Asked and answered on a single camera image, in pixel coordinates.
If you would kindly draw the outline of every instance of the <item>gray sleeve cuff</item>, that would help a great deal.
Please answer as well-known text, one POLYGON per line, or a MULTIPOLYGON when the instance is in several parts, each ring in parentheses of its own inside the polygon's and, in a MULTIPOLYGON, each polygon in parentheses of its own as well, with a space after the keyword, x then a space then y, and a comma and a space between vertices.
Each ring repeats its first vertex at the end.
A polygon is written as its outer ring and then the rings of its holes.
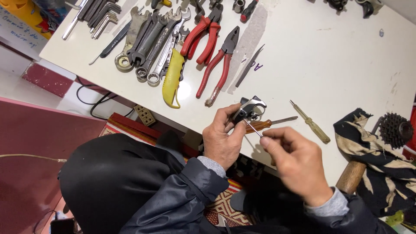
POLYGON ((331 187, 334 195, 319 207, 310 207, 305 205, 306 212, 320 217, 340 216, 348 213, 348 201, 342 193, 336 188, 331 187))
POLYGON ((206 168, 215 171, 215 173, 217 173, 217 175, 221 178, 225 178, 225 170, 221 165, 219 165, 219 163, 205 156, 198 156, 198 159, 206 168))

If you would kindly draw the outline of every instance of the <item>black cable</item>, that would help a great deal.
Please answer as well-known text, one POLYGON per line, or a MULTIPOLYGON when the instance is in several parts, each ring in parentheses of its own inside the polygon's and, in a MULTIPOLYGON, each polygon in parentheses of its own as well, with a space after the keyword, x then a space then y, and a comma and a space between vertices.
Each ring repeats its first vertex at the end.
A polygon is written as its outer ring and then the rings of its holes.
MULTIPOLYGON (((99 105, 99 104, 101 104, 101 103, 103 103, 103 102, 106 102, 106 101, 108 101, 108 100, 111 100, 111 99, 113 99, 113 98, 115 98, 115 97, 117 97, 118 95, 116 94, 116 95, 114 95, 114 96, 112 96, 112 97, 109 97, 109 98, 107 98, 107 99, 105 99, 106 97, 108 97, 110 94, 112 94, 112 92, 108 92, 108 93, 106 93, 100 100, 98 100, 96 103, 87 103, 87 102, 84 102, 84 101, 82 101, 81 100, 81 98, 79 97, 79 91, 82 89, 82 88, 84 88, 84 87, 98 87, 98 85, 94 85, 94 84, 90 84, 90 85, 86 85, 86 84, 83 84, 82 82, 81 82, 81 80, 79 79, 79 77, 77 76, 77 80, 78 80, 78 83, 80 83, 81 84, 81 87, 79 87, 78 89, 77 89, 77 92, 76 92, 76 95, 77 95, 77 98, 78 98, 78 100, 80 101, 80 102, 82 102, 82 103, 84 103, 84 104, 87 104, 87 105, 93 105, 92 107, 91 107, 91 109, 89 110, 89 114, 92 116, 92 117, 94 117, 94 118, 97 118, 97 119, 102 119, 102 120, 108 120, 108 119, 105 119, 105 118, 101 118, 101 117, 98 117, 98 116, 95 116, 95 115, 93 115, 92 114, 92 112, 94 111, 94 109, 99 105)), ((127 116, 129 116, 132 112, 133 112, 133 110, 134 110, 134 108, 132 108, 131 110, 130 110, 130 112, 129 113, 127 113, 126 115, 124 115, 124 117, 127 117, 127 116)))
POLYGON ((39 225, 39 223, 42 221, 42 219, 49 214, 50 212, 55 212, 55 220, 58 220, 58 213, 55 210, 50 210, 48 212, 46 212, 46 214, 43 215, 43 217, 35 224, 35 226, 33 227, 33 234, 37 234, 36 233, 36 228, 39 225))

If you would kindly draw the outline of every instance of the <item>jacket sleeve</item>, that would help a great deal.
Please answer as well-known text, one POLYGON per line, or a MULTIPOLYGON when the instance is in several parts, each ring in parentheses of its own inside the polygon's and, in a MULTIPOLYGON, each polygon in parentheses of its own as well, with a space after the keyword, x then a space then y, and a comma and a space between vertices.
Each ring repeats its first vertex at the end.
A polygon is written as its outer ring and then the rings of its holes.
POLYGON ((123 226, 120 234, 199 233, 205 205, 229 186, 226 179, 191 158, 169 176, 155 195, 123 226))
POLYGON ((396 234, 397 232, 385 222, 375 217, 367 208, 361 197, 344 194, 348 201, 349 211, 345 215, 320 217, 311 213, 308 216, 315 219, 324 228, 324 233, 332 234, 396 234))

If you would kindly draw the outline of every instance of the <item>pliers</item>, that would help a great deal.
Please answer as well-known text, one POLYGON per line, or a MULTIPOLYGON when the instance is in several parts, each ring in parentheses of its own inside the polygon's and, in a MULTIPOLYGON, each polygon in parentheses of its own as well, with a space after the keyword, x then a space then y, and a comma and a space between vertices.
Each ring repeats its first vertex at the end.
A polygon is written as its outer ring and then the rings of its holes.
POLYGON ((221 20, 223 9, 223 5, 218 4, 214 7, 214 9, 211 11, 211 14, 209 14, 208 17, 205 17, 203 15, 201 16, 201 20, 199 21, 198 25, 194 29, 192 29, 192 31, 186 37, 185 43, 183 44, 181 50, 182 56, 188 56, 188 59, 191 59, 193 57, 196 46, 198 45, 199 40, 201 39, 202 32, 205 29, 209 28, 208 43, 202 54, 196 60, 196 62, 198 64, 202 64, 204 61, 205 64, 208 64, 210 62, 212 54, 214 53, 215 45, 217 43, 217 32, 221 28, 219 22, 221 20))
POLYGON ((223 74, 221 75, 220 81, 218 81, 217 86, 215 87, 211 96, 205 101, 206 107, 211 107, 214 104, 215 99, 218 96, 221 88, 223 87, 225 81, 227 80, 228 70, 230 69, 230 61, 231 57, 233 56, 233 52, 235 47, 238 43, 238 36, 240 34, 240 27, 235 27, 227 36, 224 41, 223 46, 218 51, 218 54, 212 59, 212 61, 208 64, 207 68, 204 72, 204 77, 202 78, 201 85, 199 86, 198 92, 196 93, 196 98, 200 98, 202 92, 207 85, 209 75, 211 74, 212 69, 221 61, 224 57, 224 68, 223 74))

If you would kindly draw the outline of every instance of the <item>red patterned mat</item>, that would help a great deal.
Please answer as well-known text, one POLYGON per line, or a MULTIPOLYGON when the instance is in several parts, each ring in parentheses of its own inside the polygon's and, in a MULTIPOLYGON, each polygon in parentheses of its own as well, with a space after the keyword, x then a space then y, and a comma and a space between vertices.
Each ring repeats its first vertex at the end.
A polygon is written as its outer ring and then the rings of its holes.
MULTIPOLYGON (((107 121, 104 129, 99 136, 104 136, 114 133, 123 133, 131 138, 145 142, 147 144, 155 145, 156 139, 161 135, 160 132, 144 126, 141 123, 133 121, 122 115, 114 113, 107 121)), ((197 157, 198 152, 192 148, 183 145, 183 152, 186 155, 185 161, 188 158, 197 157)), ((228 179, 230 186, 227 190, 222 192, 214 203, 208 205, 205 208, 204 215, 210 223, 218 224, 218 214, 222 215, 227 220, 227 224, 230 227, 253 225, 254 219, 242 212, 235 211, 230 206, 230 197, 232 194, 242 189, 241 185, 232 179, 228 179)))

